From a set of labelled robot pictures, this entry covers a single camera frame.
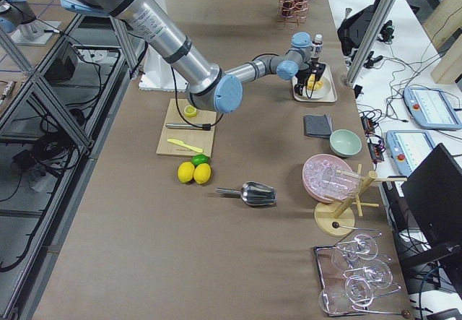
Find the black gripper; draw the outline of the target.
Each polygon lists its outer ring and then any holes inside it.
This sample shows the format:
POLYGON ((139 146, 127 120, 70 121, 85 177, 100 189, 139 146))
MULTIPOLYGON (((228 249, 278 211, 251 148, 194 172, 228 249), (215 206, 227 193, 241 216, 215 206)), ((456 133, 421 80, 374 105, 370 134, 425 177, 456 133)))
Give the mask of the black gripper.
POLYGON ((297 78, 297 84, 293 87, 294 95, 297 98, 304 98, 305 93, 307 98, 312 98, 313 93, 319 88, 318 82, 313 80, 312 82, 307 81, 308 77, 311 74, 316 76, 316 79, 319 80, 322 78, 324 71, 326 70, 326 65, 324 63, 309 63, 306 69, 301 69, 295 75, 297 78))

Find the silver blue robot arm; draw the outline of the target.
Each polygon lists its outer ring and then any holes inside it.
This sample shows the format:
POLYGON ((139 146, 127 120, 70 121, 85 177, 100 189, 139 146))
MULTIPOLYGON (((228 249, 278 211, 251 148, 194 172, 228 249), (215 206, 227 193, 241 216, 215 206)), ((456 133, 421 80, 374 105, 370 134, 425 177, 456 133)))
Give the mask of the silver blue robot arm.
POLYGON ((301 70, 312 51, 307 32, 292 36, 283 56, 259 56, 224 72, 208 62, 155 0, 60 0, 76 14, 113 17, 128 24, 188 83, 188 102, 203 111, 230 113, 243 99, 243 84, 275 74, 290 80, 301 70))

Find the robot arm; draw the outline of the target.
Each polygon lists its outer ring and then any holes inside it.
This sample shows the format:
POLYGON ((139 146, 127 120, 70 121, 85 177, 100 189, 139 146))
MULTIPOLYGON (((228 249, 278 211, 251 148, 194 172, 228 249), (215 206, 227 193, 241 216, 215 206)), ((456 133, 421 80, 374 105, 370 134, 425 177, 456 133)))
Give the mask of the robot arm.
POLYGON ((44 46, 60 24, 39 20, 27 0, 1 0, 1 29, 17 45, 44 46))

